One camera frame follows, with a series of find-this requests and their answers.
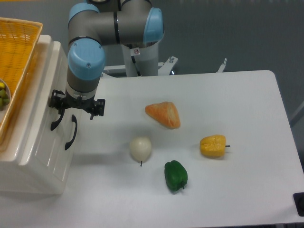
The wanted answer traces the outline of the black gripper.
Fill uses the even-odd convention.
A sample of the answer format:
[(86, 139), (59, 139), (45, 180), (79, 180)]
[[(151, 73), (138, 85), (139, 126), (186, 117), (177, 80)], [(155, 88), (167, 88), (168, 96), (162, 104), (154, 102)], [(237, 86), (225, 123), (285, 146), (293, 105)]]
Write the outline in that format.
[(95, 96), (84, 99), (82, 96), (75, 98), (72, 93), (66, 89), (66, 93), (61, 90), (53, 90), (48, 106), (58, 110), (58, 114), (62, 116), (66, 109), (76, 108), (82, 109), (90, 114), (90, 120), (95, 116), (104, 116), (105, 99), (94, 100)]

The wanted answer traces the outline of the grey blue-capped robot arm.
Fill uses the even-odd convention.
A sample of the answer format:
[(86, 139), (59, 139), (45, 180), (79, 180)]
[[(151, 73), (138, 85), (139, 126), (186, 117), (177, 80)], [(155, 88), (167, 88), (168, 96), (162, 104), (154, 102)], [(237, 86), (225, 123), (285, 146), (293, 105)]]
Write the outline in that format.
[(86, 0), (74, 5), (68, 20), (66, 88), (52, 92), (49, 107), (60, 116), (69, 108), (102, 116), (105, 100), (95, 99), (95, 94), (105, 67), (104, 47), (124, 47), (128, 76), (156, 76), (163, 36), (162, 11), (149, 0)]

